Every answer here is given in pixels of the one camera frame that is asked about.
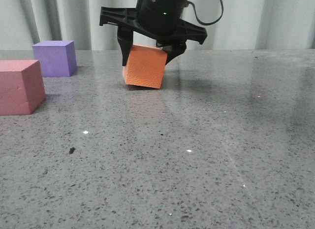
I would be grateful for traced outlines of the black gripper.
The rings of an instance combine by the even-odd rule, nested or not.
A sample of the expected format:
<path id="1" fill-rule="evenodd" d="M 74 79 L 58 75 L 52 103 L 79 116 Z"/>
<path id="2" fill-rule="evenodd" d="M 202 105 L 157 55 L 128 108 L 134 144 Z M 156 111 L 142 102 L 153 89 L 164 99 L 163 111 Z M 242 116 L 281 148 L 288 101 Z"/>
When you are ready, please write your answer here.
<path id="1" fill-rule="evenodd" d="M 181 19 L 188 0 L 137 0 L 135 8 L 102 7 L 99 25 L 117 26 L 117 40 L 126 66 L 133 46 L 133 33 L 139 33 L 166 45 L 166 65 L 186 51 L 186 40 L 203 44 L 206 29 Z"/>

